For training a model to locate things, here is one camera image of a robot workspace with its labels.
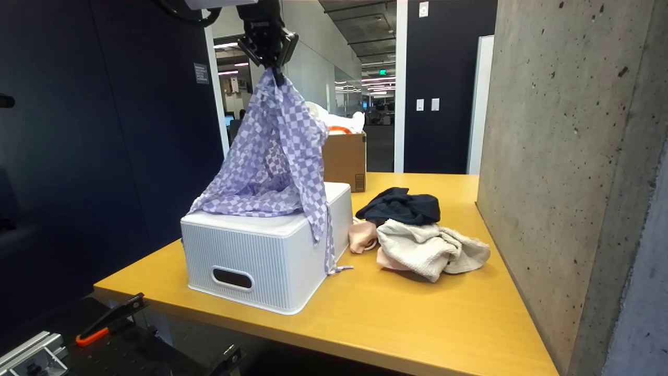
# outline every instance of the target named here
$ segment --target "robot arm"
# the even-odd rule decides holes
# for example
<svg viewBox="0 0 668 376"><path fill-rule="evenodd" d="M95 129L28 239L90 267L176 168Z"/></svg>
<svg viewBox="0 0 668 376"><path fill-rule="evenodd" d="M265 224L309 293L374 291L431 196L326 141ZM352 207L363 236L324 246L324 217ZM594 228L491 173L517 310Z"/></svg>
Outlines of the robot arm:
<svg viewBox="0 0 668 376"><path fill-rule="evenodd" d="M208 17L185 17L170 6L166 0L153 0L172 17L177 17L194 26L212 26L221 12L221 6L238 6L238 15L245 21L245 35L238 47L249 54L255 64L273 68L277 83L285 81L281 66L292 59L299 35L286 30L280 19L277 0L185 0L191 10L208 10Z"/></svg>

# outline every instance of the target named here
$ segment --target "beige cloth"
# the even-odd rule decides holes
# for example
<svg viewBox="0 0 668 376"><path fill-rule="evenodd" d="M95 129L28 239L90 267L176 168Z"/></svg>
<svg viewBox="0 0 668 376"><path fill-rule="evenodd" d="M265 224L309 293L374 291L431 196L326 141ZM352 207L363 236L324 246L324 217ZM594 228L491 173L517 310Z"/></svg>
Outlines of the beige cloth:
<svg viewBox="0 0 668 376"><path fill-rule="evenodd" d="M377 228L377 242L381 252L387 252L377 255L377 264L396 262L431 282L436 282L440 273L480 269L489 259L485 242L438 225L406 225L388 220Z"/></svg>
<svg viewBox="0 0 668 376"><path fill-rule="evenodd" d="M396 259L388 256L383 246L377 248L376 252L376 264L383 267L383 269L396 269L396 271L412 271L410 267L406 267L404 264L398 264Z"/></svg>

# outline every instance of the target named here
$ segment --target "concrete wall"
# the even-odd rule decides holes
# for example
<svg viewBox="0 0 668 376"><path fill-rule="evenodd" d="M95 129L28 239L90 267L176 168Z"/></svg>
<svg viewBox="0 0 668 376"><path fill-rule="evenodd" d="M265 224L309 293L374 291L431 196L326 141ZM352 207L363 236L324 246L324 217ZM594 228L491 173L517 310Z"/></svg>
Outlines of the concrete wall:
<svg viewBox="0 0 668 376"><path fill-rule="evenodd" d="M499 0L479 204L564 374L602 371L652 202L660 2Z"/></svg>

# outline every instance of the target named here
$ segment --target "wooden table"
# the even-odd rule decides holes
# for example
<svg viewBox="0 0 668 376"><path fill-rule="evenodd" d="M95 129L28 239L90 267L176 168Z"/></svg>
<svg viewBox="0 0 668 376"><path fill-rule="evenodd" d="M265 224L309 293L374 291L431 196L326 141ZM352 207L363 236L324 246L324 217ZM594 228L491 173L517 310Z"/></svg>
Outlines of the wooden table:
<svg viewBox="0 0 668 376"><path fill-rule="evenodd" d="M299 316L286 318L191 291L182 242L172 242L101 280L96 293L145 293L170 314L408 374L557 374L475 204L479 178L369 173L352 209L388 186L438 196L440 224L489 242L489 264L428 284L381 269L374 252L346 252L342 264L356 269L327 278Z"/></svg>

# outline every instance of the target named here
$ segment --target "checkered fabric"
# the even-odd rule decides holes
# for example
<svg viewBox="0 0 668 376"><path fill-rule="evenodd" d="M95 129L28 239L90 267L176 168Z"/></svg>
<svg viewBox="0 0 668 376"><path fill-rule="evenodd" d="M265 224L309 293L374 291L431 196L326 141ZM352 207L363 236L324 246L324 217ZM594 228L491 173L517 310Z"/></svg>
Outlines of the checkered fabric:
<svg viewBox="0 0 668 376"><path fill-rule="evenodd" d="M314 120L286 79L265 71L232 151L193 202L191 213L276 217L304 213L315 242L326 239L326 271L336 271L332 216L326 199L322 146L327 128Z"/></svg>

